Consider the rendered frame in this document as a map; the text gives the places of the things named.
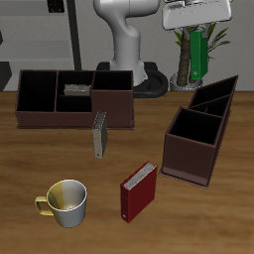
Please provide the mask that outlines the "small black box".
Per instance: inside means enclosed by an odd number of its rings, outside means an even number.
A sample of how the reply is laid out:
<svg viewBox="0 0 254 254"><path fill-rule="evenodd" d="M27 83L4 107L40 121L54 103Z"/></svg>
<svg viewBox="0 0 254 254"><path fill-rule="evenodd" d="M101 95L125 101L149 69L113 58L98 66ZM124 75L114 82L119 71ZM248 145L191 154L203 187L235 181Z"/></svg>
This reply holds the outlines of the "small black box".
<svg viewBox="0 0 254 254"><path fill-rule="evenodd" d="M64 12L64 0L47 0L47 4L50 13Z"/></svg>

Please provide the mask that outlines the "red book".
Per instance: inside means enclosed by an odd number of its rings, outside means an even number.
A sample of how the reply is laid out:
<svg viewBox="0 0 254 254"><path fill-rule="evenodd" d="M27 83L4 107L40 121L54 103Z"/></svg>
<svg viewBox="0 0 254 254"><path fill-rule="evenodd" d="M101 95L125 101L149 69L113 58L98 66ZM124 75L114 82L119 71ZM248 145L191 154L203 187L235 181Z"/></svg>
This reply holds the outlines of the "red book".
<svg viewBox="0 0 254 254"><path fill-rule="evenodd" d="M131 222L154 198L157 167L146 162L120 185L121 217Z"/></svg>

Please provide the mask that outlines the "pot plant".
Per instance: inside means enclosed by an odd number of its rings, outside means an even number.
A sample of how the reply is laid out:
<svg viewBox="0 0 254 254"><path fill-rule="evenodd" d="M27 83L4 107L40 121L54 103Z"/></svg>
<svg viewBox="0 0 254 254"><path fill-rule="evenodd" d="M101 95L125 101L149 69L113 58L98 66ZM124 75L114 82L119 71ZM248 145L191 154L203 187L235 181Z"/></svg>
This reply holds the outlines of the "pot plant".
<svg viewBox="0 0 254 254"><path fill-rule="evenodd" d="M182 30L174 31L178 40L176 44L180 46L180 62L179 70L174 73L170 79L170 90L171 91L194 91L198 87L202 86L201 79L191 78L191 43L186 35L183 35ZM229 41L223 41L226 36L226 29L220 31L213 39L210 41L208 39L207 52L210 53L219 46L229 44Z"/></svg>

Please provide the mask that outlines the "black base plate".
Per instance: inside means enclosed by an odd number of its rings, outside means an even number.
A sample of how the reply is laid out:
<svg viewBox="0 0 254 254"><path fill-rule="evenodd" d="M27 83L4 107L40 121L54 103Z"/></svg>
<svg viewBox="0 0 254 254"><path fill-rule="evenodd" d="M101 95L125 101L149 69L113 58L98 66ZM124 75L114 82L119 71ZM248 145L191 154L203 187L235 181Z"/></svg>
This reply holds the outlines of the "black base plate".
<svg viewBox="0 0 254 254"><path fill-rule="evenodd" d="M141 84L131 86L130 71L111 71L109 62L102 62L97 66L94 89L103 90L131 90L134 98L156 98L168 91L168 79L158 71L157 65L145 62L145 72L148 76Z"/></svg>

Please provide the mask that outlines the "green book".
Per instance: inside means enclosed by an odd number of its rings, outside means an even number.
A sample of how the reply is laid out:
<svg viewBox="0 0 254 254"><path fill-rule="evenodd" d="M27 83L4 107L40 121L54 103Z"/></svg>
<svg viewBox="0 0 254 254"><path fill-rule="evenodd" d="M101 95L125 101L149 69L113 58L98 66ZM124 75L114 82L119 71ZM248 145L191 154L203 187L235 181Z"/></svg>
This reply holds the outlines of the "green book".
<svg viewBox="0 0 254 254"><path fill-rule="evenodd" d="M208 70L207 38L203 31L190 33L190 75L192 79L202 79Z"/></svg>

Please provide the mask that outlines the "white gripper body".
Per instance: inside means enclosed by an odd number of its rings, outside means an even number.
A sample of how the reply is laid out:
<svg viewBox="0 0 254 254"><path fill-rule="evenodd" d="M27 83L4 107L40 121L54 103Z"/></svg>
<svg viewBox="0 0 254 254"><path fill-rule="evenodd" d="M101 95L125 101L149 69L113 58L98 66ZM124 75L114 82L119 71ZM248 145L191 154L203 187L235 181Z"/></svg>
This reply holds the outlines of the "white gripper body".
<svg viewBox="0 0 254 254"><path fill-rule="evenodd" d="M162 14L166 31L232 18L229 0L165 0Z"/></svg>

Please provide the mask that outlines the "yellow and white mug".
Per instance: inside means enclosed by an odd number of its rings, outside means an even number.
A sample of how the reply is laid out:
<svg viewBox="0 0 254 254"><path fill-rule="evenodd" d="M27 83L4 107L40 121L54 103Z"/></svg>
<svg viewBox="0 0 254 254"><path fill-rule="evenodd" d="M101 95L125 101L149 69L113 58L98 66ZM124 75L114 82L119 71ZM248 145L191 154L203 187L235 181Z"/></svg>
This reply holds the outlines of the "yellow and white mug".
<svg viewBox="0 0 254 254"><path fill-rule="evenodd" d="M45 196L35 198L40 215L53 216L65 228L80 225L85 217L87 190L76 180L62 180L52 185Z"/></svg>

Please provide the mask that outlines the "black vertical post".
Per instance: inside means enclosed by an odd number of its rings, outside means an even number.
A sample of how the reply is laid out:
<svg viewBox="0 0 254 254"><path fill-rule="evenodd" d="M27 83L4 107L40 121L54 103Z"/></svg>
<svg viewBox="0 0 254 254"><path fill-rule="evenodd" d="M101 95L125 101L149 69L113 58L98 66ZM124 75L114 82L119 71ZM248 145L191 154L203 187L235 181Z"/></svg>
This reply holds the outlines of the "black vertical post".
<svg viewBox="0 0 254 254"><path fill-rule="evenodd" d="M81 70L81 57L79 48L79 38L75 11L75 0L66 0L68 11L68 22L70 31L71 48L73 55L73 65L75 70Z"/></svg>

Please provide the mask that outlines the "dark brown desk caddy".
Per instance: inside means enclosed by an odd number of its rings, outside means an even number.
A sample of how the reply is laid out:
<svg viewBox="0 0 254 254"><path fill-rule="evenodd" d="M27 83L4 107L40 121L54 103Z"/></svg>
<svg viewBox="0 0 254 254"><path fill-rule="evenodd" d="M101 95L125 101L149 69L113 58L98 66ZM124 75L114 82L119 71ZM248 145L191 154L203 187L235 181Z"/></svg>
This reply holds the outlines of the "dark brown desk caddy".
<svg viewBox="0 0 254 254"><path fill-rule="evenodd" d="M160 174L207 189L230 116L238 76L198 88L165 134Z"/></svg>
<svg viewBox="0 0 254 254"><path fill-rule="evenodd" d="M96 73L97 70L22 70L16 102L18 126L89 129L97 112L105 112L108 128L132 129L133 89L94 89ZM90 95L65 95L66 84L90 85Z"/></svg>

